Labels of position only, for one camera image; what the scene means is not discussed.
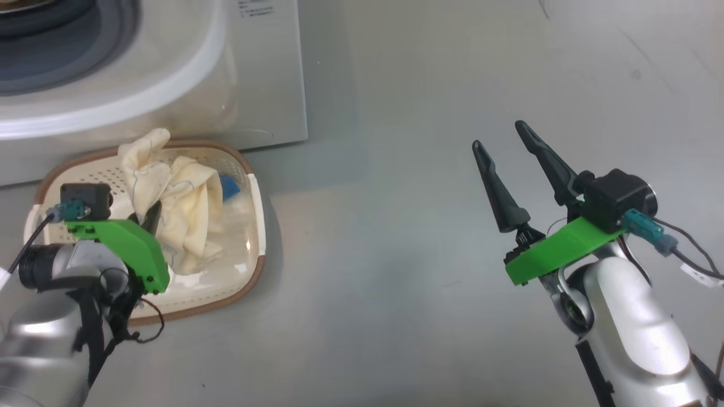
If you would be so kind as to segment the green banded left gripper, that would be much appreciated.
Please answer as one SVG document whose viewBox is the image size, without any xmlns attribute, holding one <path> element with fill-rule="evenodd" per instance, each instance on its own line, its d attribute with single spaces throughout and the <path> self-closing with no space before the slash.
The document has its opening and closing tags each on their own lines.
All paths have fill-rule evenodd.
<svg viewBox="0 0 724 407">
<path fill-rule="evenodd" d="M 156 201 L 143 220 L 135 214 L 135 222 L 127 219 L 65 222 L 70 234 L 78 240 L 94 240 L 106 245 L 136 276 L 143 280 L 145 291 L 165 293 L 170 273 L 160 243 L 154 237 L 160 223 L 162 205 Z"/>
</svg>

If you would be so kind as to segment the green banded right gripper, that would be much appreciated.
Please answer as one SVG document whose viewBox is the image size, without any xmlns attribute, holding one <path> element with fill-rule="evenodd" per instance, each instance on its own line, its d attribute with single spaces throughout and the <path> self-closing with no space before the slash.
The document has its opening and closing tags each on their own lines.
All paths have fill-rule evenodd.
<svg viewBox="0 0 724 407">
<path fill-rule="evenodd" d="M 556 233 L 546 237 L 528 224 L 530 214 L 518 206 L 497 175 L 496 165 L 481 141 L 474 141 L 472 151 L 487 198 L 500 233 L 515 232 L 518 247 L 528 248 L 512 260 L 505 261 L 505 271 L 515 285 L 525 284 L 541 276 L 585 258 L 624 233 L 618 228 L 607 233 L 583 217 L 586 187 L 594 180 L 589 171 L 574 172 L 559 155 L 521 119 L 515 130 L 530 154 L 535 155 L 553 188 L 554 200 L 568 210 L 568 221 Z"/>
</svg>

